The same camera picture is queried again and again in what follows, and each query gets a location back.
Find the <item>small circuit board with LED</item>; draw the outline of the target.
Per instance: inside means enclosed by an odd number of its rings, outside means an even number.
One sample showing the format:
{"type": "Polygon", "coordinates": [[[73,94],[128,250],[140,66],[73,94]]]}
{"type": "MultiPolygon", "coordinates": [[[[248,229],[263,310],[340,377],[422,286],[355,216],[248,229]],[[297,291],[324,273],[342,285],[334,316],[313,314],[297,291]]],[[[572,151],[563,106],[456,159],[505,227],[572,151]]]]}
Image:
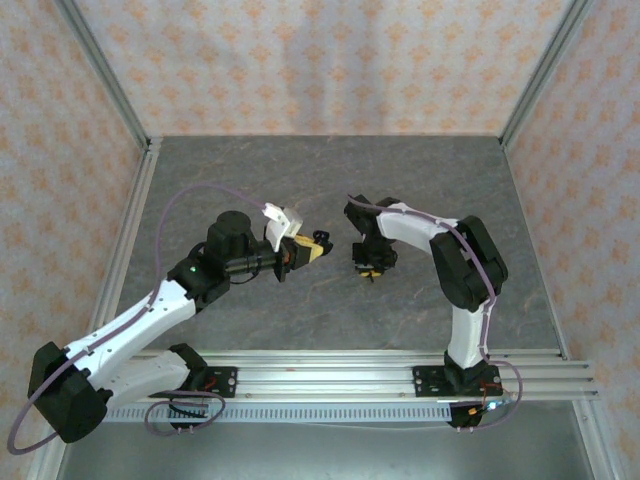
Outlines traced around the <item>small circuit board with LED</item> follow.
{"type": "Polygon", "coordinates": [[[479,416],[480,418],[482,418],[484,415],[487,415],[490,412],[494,412],[500,408],[511,406],[514,403],[515,400],[512,398],[489,399],[486,402],[475,403],[466,406],[465,409],[466,413],[470,417],[479,416]]]}

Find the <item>grey metal base panel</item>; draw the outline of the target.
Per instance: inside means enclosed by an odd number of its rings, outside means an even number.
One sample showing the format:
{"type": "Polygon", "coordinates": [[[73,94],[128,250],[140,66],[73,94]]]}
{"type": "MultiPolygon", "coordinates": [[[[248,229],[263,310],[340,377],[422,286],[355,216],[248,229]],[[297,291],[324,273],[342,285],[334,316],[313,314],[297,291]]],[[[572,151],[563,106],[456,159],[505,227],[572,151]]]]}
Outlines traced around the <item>grey metal base panel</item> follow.
{"type": "Polygon", "coordinates": [[[561,411],[474,434],[446,427],[217,424],[157,438],[108,424],[67,448],[57,480],[594,480],[561,411]]]}

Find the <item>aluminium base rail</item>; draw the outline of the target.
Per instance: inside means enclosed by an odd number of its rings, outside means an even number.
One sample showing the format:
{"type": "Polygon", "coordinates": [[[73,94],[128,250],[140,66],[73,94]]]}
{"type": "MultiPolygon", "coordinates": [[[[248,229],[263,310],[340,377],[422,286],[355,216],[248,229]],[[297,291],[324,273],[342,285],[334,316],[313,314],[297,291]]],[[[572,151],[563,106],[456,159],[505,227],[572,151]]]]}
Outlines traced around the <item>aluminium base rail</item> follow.
{"type": "MultiPolygon", "coordinates": [[[[415,350],[202,351],[213,366],[238,369],[237,402],[412,402],[412,368],[443,363],[438,352],[415,350]]],[[[497,349],[522,376],[525,401],[597,399],[601,388],[588,361],[557,349],[497,349]]]]}

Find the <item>aluminium side frame rail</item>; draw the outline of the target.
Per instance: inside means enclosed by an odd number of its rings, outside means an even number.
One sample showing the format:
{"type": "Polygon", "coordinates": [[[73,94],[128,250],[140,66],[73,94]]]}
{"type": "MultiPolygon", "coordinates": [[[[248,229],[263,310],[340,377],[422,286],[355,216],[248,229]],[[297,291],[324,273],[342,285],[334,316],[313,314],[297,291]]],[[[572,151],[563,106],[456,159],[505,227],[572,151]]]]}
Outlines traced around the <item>aluminium side frame rail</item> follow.
{"type": "Polygon", "coordinates": [[[574,405],[587,457],[640,480],[640,147],[538,133],[505,153],[561,345],[595,375],[574,405]]]}
{"type": "MultiPolygon", "coordinates": [[[[107,277],[103,281],[89,322],[89,332],[94,328],[102,327],[115,315],[162,140],[162,137],[152,138],[150,145],[144,150],[141,157],[119,229],[117,243],[108,264],[107,277]]],[[[47,443],[35,451],[26,480],[55,480],[64,451],[65,444],[59,439],[52,440],[51,443],[47,443]]]]}

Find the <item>aluminium upright frame post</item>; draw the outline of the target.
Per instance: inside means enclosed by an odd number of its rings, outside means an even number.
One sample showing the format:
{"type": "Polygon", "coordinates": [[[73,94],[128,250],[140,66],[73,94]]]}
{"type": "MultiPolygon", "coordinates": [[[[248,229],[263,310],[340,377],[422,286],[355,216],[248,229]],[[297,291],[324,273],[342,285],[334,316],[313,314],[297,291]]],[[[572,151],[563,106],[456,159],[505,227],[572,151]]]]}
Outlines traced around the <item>aluminium upright frame post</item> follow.
{"type": "Polygon", "coordinates": [[[565,51],[579,31],[593,2],[594,0],[570,0],[501,135],[498,137],[504,151],[507,151],[514,143],[565,51]]]}
{"type": "Polygon", "coordinates": [[[120,114],[129,133],[138,146],[146,150],[151,143],[150,137],[146,133],[139,116],[129,101],[125,90],[76,0],[53,0],[53,3],[66,21],[85,57],[105,87],[110,100],[120,114]]]}

